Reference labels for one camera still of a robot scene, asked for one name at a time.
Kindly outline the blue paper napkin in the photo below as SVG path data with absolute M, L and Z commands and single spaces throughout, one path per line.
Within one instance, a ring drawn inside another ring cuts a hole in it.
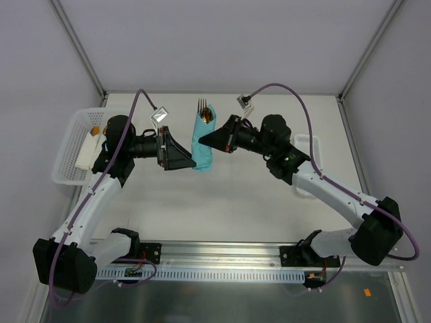
M 213 154 L 211 147 L 200 144 L 199 139 L 215 131 L 216 127 L 216 112 L 211 104 L 207 106 L 213 115 L 213 120 L 210 123 L 205 123 L 198 114 L 195 118 L 195 125 L 191 140 L 192 159 L 196 163 L 193 168 L 197 172 L 210 172 L 212 169 Z

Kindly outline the silver fork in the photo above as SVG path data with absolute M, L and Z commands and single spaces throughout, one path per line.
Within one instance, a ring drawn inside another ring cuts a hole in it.
M 197 102 L 198 115 L 201 115 L 206 108 L 207 108 L 207 100 L 203 98 L 199 98 Z

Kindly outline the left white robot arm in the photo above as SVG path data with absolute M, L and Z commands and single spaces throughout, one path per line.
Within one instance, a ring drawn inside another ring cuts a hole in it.
M 116 228 L 101 242 L 91 243 L 105 208 L 124 187 L 136 159 L 156 158 L 166 171 L 196 165 L 167 126 L 137 135 L 128 116 L 116 115 L 108 120 L 105 130 L 106 139 L 84 197 L 49 239 L 38 239 L 33 247 L 38 279 L 49 287 L 85 294 L 100 269 L 116 260 L 134 262 L 140 258 L 139 234 L 130 229 Z

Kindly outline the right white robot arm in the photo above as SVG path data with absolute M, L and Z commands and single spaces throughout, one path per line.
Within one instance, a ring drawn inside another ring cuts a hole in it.
M 379 201 L 363 193 L 355 199 L 342 191 L 339 183 L 330 184 L 313 168 L 311 158 L 290 143 L 290 135 L 279 114 L 267 115 L 259 129 L 246 126 L 239 116 L 232 115 L 199 142 L 226 153 L 242 148 L 262 155 L 275 178 L 310 193 L 351 224 L 349 229 L 312 232 L 300 241 L 291 259 L 316 266 L 332 256 L 357 256 L 378 266 L 403 235 L 398 204 L 389 197 Z

